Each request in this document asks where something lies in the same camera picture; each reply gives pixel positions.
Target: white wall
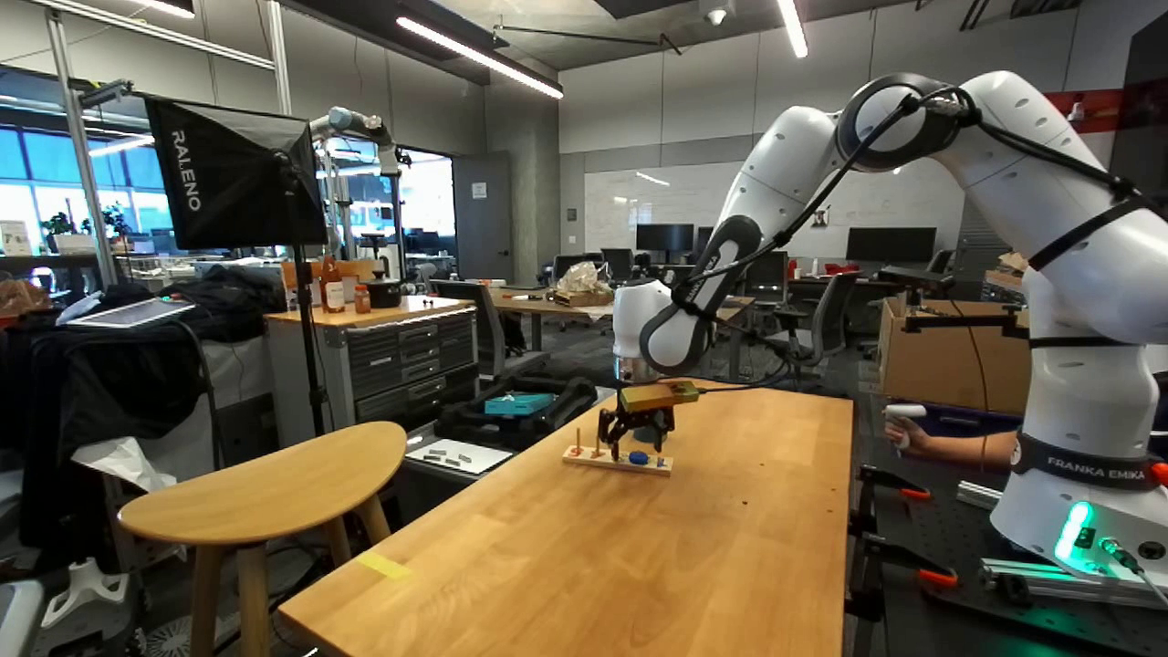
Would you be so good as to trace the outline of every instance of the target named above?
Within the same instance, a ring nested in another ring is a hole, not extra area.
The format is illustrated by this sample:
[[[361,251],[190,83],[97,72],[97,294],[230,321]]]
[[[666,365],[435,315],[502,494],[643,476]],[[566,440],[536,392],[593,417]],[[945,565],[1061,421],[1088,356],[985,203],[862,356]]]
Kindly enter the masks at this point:
[[[856,86],[882,72],[925,72],[968,80],[985,69],[1016,69],[1043,91],[1120,86],[1127,38],[1168,11],[1164,0],[1083,0],[1081,11],[1008,18],[988,2],[980,28],[959,32],[968,2],[893,2],[808,24],[812,60],[789,54],[786,32],[750,32],[688,54],[643,54],[562,77],[566,101],[558,119],[566,176],[562,251],[622,243],[631,218],[694,215],[715,224],[715,207],[750,155],[743,145],[768,130],[786,107],[844,107]],[[666,155],[688,142],[726,142],[713,159],[674,163]],[[1106,159],[1110,135],[1088,135]],[[648,189],[639,203],[612,203],[612,185],[634,185],[634,170],[683,176],[683,185]],[[830,198],[830,226],[802,229],[789,243],[795,254],[844,254],[846,226],[940,226],[940,243],[953,248],[965,218],[959,185],[935,163],[901,176],[852,176]]]

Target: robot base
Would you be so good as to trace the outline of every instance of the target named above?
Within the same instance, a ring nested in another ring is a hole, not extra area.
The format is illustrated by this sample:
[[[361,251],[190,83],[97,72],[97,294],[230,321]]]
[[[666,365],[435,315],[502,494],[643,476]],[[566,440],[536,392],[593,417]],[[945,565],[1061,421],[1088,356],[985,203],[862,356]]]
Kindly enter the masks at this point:
[[[1013,543],[1077,575],[1168,591],[1164,488],[1103,488],[1026,471],[1013,476],[988,523]]]

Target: door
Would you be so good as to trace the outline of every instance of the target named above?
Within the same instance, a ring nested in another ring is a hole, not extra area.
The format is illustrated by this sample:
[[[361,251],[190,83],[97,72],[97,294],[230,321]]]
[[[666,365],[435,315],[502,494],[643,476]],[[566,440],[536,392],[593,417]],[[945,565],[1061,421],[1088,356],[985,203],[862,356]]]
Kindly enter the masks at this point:
[[[455,254],[465,277],[514,277],[511,158],[485,155],[455,163]]]

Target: ceiling light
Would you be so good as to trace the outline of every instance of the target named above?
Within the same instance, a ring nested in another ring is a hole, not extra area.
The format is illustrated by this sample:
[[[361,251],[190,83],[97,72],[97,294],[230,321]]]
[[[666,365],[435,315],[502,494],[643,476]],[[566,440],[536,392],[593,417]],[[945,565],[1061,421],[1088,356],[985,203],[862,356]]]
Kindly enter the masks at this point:
[[[195,18],[195,0],[138,0],[138,2],[162,15]]]
[[[733,0],[698,0],[708,24],[724,24],[733,11]]]
[[[795,0],[779,0],[779,15],[780,15],[780,28],[789,32],[795,60],[808,60],[808,38],[802,38]]]
[[[726,15],[732,15],[726,7],[713,7],[713,11],[704,11],[704,21],[708,21],[708,24],[724,24]]]
[[[555,83],[547,83],[547,80],[539,80],[533,72],[524,72],[524,69],[514,69],[514,66],[509,66],[509,63],[502,63],[493,54],[481,54],[481,51],[474,51],[474,46],[468,46],[468,45],[462,45],[462,40],[454,40],[454,38],[444,38],[444,32],[410,18],[410,15],[399,15],[399,24],[416,32],[416,38],[423,38],[423,40],[430,40],[430,45],[438,45],[438,46],[444,46],[444,51],[455,51],[455,54],[465,54],[465,60],[493,69],[493,72],[503,72],[503,77],[511,77],[511,80],[517,80],[517,83],[527,83],[527,86],[533,86],[533,91],[539,91],[547,99],[562,99],[562,86],[555,86]]]
[[[653,182],[653,185],[671,185],[667,178],[659,178],[659,176],[648,176],[648,170],[634,170],[643,182]]]
[[[132,137],[88,148],[88,158],[98,159],[98,158],[112,158],[112,155],[123,155],[123,148],[145,148],[145,145],[152,145],[152,135],[132,135]]]

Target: table top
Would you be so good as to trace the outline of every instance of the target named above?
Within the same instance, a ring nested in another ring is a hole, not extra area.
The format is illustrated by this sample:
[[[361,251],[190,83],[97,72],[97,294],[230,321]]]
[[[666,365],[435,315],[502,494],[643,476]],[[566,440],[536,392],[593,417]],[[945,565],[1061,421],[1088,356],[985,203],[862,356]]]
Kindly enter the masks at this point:
[[[336,653],[841,653],[856,408],[724,392],[671,476],[562,465],[584,411],[281,606]]]
[[[570,304],[553,299],[553,291],[509,291],[509,290],[502,290],[493,294],[493,304],[498,304],[502,315],[558,315],[558,316],[593,316],[593,321],[612,316],[612,304],[570,307]]]
[[[313,311],[313,325],[324,330],[357,330],[357,325],[390,325],[390,321],[410,321],[410,316],[430,316],[430,315],[448,315],[448,311],[472,311],[472,299],[444,299],[444,294],[403,294],[399,307],[374,307],[368,315],[324,315]],[[300,315],[266,315],[266,321],[285,321],[300,325]]]
[[[117,523],[162,543],[258,543],[354,512],[390,482],[403,455],[406,431],[399,422],[354,422],[135,495]]]
[[[570,307],[570,304],[555,304],[547,291],[511,291],[502,290],[498,294],[498,311],[503,315],[562,315],[562,316],[612,316],[612,304],[603,307]],[[745,307],[751,307],[757,294],[726,294],[724,307],[715,311],[718,321],[733,321]]]

